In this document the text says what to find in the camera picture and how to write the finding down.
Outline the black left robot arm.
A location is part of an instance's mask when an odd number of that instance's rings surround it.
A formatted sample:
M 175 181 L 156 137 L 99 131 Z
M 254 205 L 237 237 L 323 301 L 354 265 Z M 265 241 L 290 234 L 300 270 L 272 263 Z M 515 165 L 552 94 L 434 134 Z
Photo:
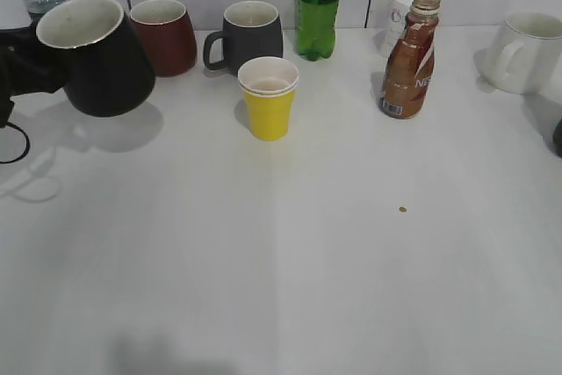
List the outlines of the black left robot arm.
M 12 97 L 54 93 L 68 81 L 58 54 L 38 40 L 36 26 L 1 30 L 1 128 L 13 111 Z

